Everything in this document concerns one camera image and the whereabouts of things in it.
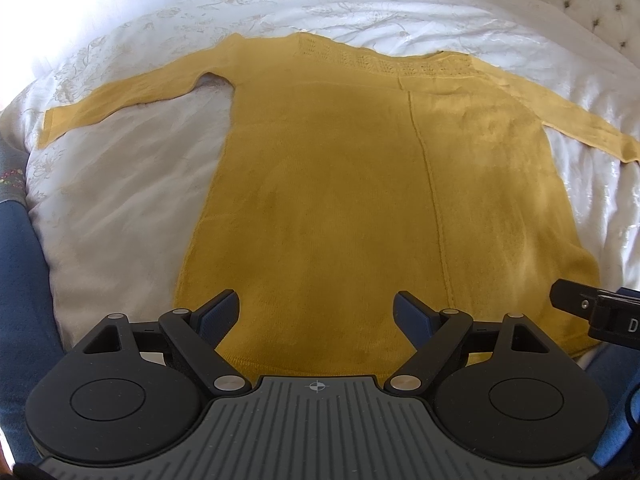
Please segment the mustard yellow knit sweater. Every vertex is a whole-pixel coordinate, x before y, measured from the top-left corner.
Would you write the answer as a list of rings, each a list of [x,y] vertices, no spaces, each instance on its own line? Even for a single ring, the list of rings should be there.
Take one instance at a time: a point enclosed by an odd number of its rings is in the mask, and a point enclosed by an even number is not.
[[[49,145],[133,105],[233,89],[231,128],[175,289],[240,296],[222,354],[250,377],[387,377],[409,347],[401,289],[498,321],[524,312],[564,351],[592,346],[554,310],[559,278],[599,281],[546,132],[636,162],[639,144],[531,81],[457,52],[390,58],[309,34],[248,39],[49,110]]]

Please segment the white floral bedspread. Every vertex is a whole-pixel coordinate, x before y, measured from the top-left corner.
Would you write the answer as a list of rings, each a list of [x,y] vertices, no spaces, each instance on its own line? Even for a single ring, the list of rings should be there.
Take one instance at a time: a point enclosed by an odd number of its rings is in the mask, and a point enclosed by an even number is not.
[[[631,0],[603,0],[625,13]],[[231,89],[121,110],[37,148],[49,108],[155,70],[231,34],[310,32],[390,56],[459,51],[639,132],[639,58],[547,0],[178,0],[95,36],[2,112],[28,148],[28,204],[52,272],[62,341],[107,313],[151,321],[169,309],[182,257],[229,129]]]

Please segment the blue jeans leg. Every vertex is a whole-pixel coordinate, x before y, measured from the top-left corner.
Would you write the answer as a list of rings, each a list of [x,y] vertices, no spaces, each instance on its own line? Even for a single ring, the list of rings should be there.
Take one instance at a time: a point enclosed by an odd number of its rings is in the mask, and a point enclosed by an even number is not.
[[[17,463],[40,461],[26,427],[26,401],[64,356],[49,267],[27,210],[27,159],[1,143],[1,429]]]

